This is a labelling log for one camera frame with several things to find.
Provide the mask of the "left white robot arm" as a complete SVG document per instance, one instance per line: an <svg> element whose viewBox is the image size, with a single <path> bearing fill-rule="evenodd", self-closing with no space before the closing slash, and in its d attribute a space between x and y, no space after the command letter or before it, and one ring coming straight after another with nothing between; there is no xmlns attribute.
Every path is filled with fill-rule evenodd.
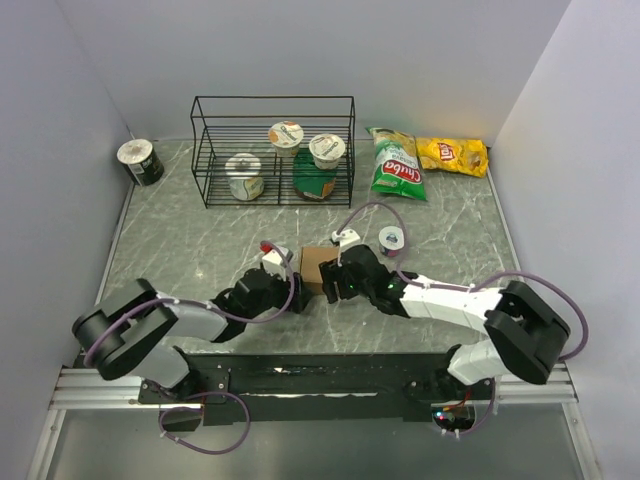
<svg viewBox="0 0 640 480"><path fill-rule="evenodd" d="M185 402L197 392L198 373L187 354L165 345L165 338L225 343L246 330L241 318L258 323L261 314L274 308L300 314L312 297L299 273L288 280L262 267L247 270L204 305L170 298L140 278L81 315L71 331L85 350L86 364L103 379L139 376L174 401Z"/></svg>

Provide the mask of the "brown cardboard box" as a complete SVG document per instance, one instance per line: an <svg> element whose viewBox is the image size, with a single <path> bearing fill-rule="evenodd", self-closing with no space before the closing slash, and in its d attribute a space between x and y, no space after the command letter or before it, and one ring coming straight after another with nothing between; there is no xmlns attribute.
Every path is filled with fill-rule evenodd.
<svg viewBox="0 0 640 480"><path fill-rule="evenodd" d="M337 247L305 246L301 249L299 272L305 286L314 294L322 295L322 276L319 265L338 257Z"/></svg>

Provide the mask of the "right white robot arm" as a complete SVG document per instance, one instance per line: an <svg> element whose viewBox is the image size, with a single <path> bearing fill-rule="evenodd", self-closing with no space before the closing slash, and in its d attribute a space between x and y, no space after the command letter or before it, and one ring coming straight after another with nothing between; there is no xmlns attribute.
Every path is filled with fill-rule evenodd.
<svg viewBox="0 0 640 480"><path fill-rule="evenodd" d="M442 283L391 271L366 245L322 262L319 271L330 303L361 296L387 315L440 320L485 335L485 340L447 352L437 386L452 399L481 380L507 374L544 385L571 333L560 315L520 281L481 290Z"/></svg>

